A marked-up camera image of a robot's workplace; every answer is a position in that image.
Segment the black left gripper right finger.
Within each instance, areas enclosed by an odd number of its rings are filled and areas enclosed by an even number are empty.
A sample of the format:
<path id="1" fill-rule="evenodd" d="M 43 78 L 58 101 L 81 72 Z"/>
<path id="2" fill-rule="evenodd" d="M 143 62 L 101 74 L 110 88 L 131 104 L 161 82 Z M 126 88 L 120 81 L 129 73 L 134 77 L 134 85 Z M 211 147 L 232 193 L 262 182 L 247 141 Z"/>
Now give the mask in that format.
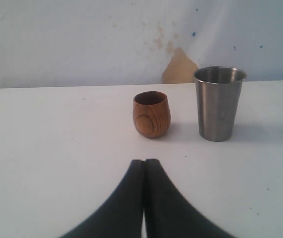
<path id="1" fill-rule="evenodd" d="M 157 159 L 145 162 L 145 224 L 148 238 L 231 238 L 195 209 Z"/>

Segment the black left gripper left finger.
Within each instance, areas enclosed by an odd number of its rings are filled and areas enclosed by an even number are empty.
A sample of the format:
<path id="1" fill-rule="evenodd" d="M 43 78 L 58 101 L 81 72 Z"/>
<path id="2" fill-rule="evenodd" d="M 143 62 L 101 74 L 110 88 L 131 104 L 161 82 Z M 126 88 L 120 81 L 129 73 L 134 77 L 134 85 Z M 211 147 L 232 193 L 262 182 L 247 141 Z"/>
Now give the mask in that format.
<path id="1" fill-rule="evenodd" d="M 108 199 L 64 238 L 140 238 L 145 162 L 132 160 Z"/>

